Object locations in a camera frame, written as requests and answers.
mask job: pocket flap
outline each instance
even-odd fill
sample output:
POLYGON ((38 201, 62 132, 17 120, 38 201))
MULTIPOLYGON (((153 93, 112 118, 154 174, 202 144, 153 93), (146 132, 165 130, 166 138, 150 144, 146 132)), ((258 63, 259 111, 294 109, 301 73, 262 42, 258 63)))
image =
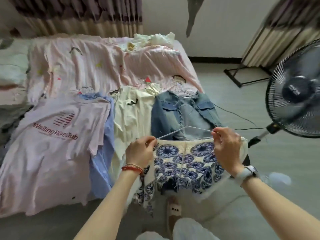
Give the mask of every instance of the pocket flap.
POLYGON ((177 110, 177 105, 176 104, 171 104, 171 103, 166 103, 161 101, 161 106, 163 109, 165 110, 169 110, 169 111, 173 111, 173 110, 177 110))
POLYGON ((199 109, 213 109, 214 108, 214 104, 211 101, 206 101, 203 102, 201 104, 198 104, 198 108, 199 109))

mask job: denim sleeve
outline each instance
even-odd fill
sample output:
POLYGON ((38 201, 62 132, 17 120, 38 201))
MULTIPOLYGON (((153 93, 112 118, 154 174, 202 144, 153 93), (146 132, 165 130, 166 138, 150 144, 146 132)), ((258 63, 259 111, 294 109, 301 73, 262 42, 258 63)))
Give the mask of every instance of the denim sleeve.
MULTIPOLYGON (((167 117, 163 111, 160 100, 158 97, 155 97, 154 105, 151 110, 151 135, 155 138, 159 138, 169 133, 171 133, 171 131, 167 117)), ((172 135, 169 135, 162 139, 172 141, 173 137, 172 135)))

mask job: denim jacket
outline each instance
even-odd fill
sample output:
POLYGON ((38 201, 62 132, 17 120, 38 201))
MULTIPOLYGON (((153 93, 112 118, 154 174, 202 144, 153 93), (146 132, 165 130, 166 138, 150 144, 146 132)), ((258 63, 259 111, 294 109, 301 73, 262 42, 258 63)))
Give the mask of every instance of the denim jacket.
MULTIPOLYGON (((214 104, 199 91, 188 97, 179 97, 171 91, 156 96, 151 111, 151 134, 159 138, 184 126, 212 130, 223 126, 214 104)), ((185 128, 162 138, 163 140, 192 140, 211 137, 209 131, 185 128)))

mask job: beige curtain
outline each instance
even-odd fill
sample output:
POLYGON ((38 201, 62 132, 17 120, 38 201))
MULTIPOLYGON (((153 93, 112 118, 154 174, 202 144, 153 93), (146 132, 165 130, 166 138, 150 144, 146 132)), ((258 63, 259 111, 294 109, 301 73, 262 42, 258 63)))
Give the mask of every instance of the beige curtain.
POLYGON ((38 36, 142 34, 142 0, 10 0, 38 36))
POLYGON ((320 0, 280 0, 245 51, 248 67, 269 67, 320 38, 320 0))

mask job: white slipper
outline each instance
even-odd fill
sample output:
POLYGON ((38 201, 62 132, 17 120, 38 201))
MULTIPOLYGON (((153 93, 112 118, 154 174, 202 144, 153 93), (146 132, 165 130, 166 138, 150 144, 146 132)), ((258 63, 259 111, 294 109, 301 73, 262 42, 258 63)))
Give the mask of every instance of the white slipper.
POLYGON ((172 239, 172 233, 169 228, 169 217, 170 216, 181 216, 181 205, 174 204, 174 203, 169 203, 167 201, 167 232, 168 235, 170 236, 170 239, 172 239))

